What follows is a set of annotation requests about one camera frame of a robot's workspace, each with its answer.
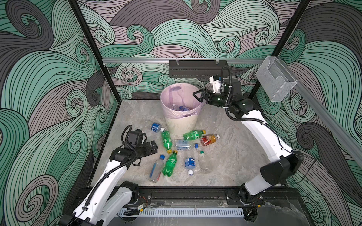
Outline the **clear bottle blue red insert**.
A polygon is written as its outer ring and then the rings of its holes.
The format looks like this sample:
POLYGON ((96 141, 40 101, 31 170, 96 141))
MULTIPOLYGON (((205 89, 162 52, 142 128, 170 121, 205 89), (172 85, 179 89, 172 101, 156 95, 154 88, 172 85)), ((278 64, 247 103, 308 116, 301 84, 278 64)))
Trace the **clear bottle blue red insert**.
POLYGON ((151 182, 158 182, 161 172, 164 168, 164 164, 165 164, 165 156, 164 155, 160 155, 160 157, 154 162, 153 167, 151 169, 150 175, 149 175, 149 180, 151 182))

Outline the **green soda bottle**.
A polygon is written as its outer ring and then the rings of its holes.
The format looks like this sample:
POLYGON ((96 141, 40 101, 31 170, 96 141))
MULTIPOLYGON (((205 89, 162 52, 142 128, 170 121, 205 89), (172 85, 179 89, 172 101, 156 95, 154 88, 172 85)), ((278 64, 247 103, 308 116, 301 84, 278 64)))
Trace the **green soda bottle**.
POLYGON ((162 140, 163 140, 163 146, 164 148, 166 149, 166 152, 168 154, 171 154, 172 153, 172 140, 171 140, 171 135, 170 135, 170 132, 168 131, 163 131, 161 133, 161 136, 162 136, 162 140))
POLYGON ((183 134, 184 140, 196 140, 206 134, 205 130, 193 130, 183 134))
POLYGON ((169 156, 162 171, 164 176, 171 177, 171 175, 173 174, 173 170, 175 169, 177 164, 177 155, 178 151, 174 150, 169 156))

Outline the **clear bottle green cap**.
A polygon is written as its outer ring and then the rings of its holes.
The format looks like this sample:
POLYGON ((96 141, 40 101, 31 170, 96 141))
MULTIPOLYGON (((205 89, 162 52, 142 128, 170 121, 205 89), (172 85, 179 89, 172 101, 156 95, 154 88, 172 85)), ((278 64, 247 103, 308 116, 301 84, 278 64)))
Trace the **clear bottle green cap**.
POLYGON ((208 174, 211 172, 211 163, 204 151, 199 152, 199 164, 200 164, 201 170, 205 174, 208 174))

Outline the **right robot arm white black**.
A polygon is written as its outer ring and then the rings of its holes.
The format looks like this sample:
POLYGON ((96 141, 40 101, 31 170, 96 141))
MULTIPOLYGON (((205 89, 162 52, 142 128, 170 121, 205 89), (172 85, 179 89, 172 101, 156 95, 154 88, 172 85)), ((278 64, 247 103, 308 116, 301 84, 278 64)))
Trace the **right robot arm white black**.
POLYGON ((304 155, 285 144, 266 122, 252 100, 230 93, 215 94, 208 89, 192 93, 199 102, 225 109, 229 119, 242 122, 265 151, 270 163, 247 181, 242 190, 245 196, 255 196, 293 176, 299 169, 304 155))

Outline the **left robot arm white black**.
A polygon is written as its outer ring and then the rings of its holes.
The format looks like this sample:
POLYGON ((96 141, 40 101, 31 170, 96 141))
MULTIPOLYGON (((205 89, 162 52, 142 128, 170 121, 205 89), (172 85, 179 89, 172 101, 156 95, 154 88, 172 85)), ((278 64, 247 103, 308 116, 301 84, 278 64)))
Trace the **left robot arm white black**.
POLYGON ((127 204, 134 204, 138 200, 138 185, 126 181, 114 195, 120 178, 137 159, 157 154, 158 146, 155 141, 141 144, 137 147, 115 149, 103 176, 97 181, 85 199, 72 214, 63 215, 60 226, 107 226, 117 213, 127 204))

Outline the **pink plastic bin liner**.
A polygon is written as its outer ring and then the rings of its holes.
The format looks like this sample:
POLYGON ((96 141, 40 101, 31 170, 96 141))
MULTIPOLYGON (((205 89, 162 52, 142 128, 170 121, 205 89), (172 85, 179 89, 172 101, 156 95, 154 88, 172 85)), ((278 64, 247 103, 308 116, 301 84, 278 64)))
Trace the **pink plastic bin liner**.
POLYGON ((193 96, 194 92, 199 91, 201 91, 200 88, 187 83, 176 83, 166 87, 160 95, 164 117, 169 119, 181 119, 192 115, 200 115, 205 104, 199 102, 193 96), (173 110, 173 104, 177 107, 186 107, 189 110, 173 110))

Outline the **cream ribbed waste bin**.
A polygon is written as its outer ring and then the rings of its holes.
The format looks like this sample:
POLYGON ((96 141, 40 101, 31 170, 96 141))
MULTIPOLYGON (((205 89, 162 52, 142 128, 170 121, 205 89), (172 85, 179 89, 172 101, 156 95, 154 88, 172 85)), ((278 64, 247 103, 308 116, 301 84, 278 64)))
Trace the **cream ribbed waste bin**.
POLYGON ((183 136, 195 129, 198 120, 198 115, 186 114, 181 118, 169 118, 165 116, 167 130, 174 135, 183 136))

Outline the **green soda bottle by bin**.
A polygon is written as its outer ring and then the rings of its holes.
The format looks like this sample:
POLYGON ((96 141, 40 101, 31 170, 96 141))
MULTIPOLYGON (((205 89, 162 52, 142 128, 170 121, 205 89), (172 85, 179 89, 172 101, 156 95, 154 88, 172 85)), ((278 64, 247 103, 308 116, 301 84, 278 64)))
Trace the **green soda bottle by bin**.
POLYGON ((184 140, 196 140, 206 134, 205 130, 193 130, 183 134, 184 140))

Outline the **clear bottle blue label white cap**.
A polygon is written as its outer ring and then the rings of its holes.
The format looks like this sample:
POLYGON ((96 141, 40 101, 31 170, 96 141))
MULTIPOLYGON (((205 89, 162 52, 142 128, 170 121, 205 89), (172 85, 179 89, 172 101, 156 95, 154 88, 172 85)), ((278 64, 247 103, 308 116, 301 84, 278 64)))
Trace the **clear bottle blue label white cap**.
POLYGON ((163 127, 161 124, 159 123, 152 123, 151 124, 151 128, 150 128, 153 132, 164 132, 165 131, 165 127, 163 127))

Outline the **clear bottle pale blue label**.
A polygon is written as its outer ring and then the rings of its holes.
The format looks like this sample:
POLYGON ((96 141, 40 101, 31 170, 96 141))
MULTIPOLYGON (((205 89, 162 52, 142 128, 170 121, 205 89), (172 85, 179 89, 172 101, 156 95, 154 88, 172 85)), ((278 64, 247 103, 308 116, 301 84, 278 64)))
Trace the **clear bottle pale blue label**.
POLYGON ((176 150, 185 150, 188 148, 199 148, 198 143, 195 143, 193 141, 188 141, 188 140, 182 140, 182 139, 177 139, 173 142, 173 146, 174 149, 176 150))

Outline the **red orange drink bottle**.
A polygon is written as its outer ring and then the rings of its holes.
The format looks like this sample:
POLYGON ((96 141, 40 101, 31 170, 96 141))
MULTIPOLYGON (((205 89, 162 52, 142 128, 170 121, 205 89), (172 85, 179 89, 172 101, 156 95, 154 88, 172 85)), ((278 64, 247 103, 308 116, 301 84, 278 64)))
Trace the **red orange drink bottle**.
POLYGON ((206 147, 206 146, 209 146, 209 145, 215 143, 219 138, 220 138, 220 135, 218 135, 218 134, 207 135, 207 136, 203 136, 200 139, 200 142, 201 142, 202 146, 206 147))

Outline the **black wall-mounted tray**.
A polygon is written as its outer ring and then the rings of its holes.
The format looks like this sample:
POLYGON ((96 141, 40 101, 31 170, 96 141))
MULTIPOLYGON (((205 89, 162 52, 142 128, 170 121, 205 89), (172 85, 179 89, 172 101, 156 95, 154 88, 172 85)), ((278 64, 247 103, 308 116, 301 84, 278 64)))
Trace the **black wall-mounted tray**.
POLYGON ((171 78, 206 78, 219 75, 227 66, 225 60, 172 60, 169 61, 169 76, 171 78))

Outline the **clear acrylic wall holder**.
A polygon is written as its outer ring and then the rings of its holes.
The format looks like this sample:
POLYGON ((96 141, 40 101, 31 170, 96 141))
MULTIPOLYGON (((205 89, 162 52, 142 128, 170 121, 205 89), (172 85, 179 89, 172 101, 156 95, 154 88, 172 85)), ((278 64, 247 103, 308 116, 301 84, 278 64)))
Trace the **clear acrylic wall holder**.
POLYGON ((281 102, 297 84, 287 64, 276 56, 265 58, 256 77, 271 102, 281 102))

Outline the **aluminium rail back wall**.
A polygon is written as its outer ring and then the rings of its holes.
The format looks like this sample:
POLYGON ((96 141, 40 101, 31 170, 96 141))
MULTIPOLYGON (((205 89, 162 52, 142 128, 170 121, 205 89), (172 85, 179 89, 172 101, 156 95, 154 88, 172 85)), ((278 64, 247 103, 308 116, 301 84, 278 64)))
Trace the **aluminium rail back wall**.
POLYGON ((264 59, 261 58, 146 58, 146 57, 105 57, 102 59, 105 64, 168 64, 170 61, 213 61, 218 63, 219 61, 226 61, 228 64, 261 64, 264 59))

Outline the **aluminium rail wall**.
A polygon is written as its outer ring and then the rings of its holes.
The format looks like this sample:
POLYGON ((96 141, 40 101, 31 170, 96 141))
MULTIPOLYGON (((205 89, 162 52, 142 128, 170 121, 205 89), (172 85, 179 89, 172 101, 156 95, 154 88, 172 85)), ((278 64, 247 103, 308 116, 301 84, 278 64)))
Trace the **aluminium rail wall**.
POLYGON ((226 61, 228 64, 261 64, 264 59, 261 58, 146 58, 146 57, 105 57, 102 59, 105 64, 168 64, 170 61, 213 61, 218 63, 219 61, 226 61))
POLYGON ((327 95, 322 89, 322 84, 318 81, 314 73, 300 63, 287 65, 282 61, 282 65, 292 73, 297 81, 296 90, 304 97, 309 106, 318 115, 320 121, 332 132, 334 137, 342 145, 349 155, 359 164, 362 164, 362 147, 346 131, 345 128, 328 111, 327 95))

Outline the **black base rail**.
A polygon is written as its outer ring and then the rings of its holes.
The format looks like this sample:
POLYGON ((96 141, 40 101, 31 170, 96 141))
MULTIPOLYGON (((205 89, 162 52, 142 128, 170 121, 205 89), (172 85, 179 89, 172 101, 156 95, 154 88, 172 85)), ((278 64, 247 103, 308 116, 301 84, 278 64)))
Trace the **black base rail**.
POLYGON ((297 189, 272 187, 258 195, 247 195, 239 186, 227 187, 177 187, 177 186, 140 186, 135 189, 138 201, 147 205, 160 206, 166 203, 216 202, 228 205, 255 205, 262 201, 292 201, 301 199, 297 189))

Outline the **aluminium rail right wall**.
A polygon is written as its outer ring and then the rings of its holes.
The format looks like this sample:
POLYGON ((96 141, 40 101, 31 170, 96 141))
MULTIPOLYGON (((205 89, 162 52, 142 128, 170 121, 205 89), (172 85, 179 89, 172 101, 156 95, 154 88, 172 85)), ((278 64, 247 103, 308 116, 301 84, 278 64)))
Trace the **aluminium rail right wall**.
POLYGON ((300 63, 287 65, 282 61, 282 65, 292 73, 297 81, 296 90, 304 97, 309 106, 318 115, 320 121, 332 132, 334 137, 342 145, 349 155, 359 164, 362 164, 362 147, 346 131, 345 128, 328 111, 327 95, 322 89, 322 84, 318 81, 314 73, 300 63))

